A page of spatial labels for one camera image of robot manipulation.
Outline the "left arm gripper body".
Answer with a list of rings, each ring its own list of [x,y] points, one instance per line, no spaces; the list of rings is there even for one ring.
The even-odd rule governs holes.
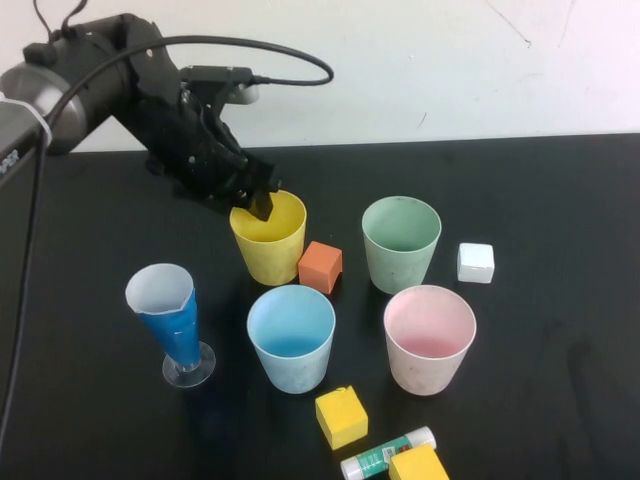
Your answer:
[[[127,60],[130,103],[116,119],[149,151],[156,168],[205,205],[229,205],[258,188],[279,190],[275,167],[243,149],[221,112],[253,73],[245,67],[178,69],[164,48]]]

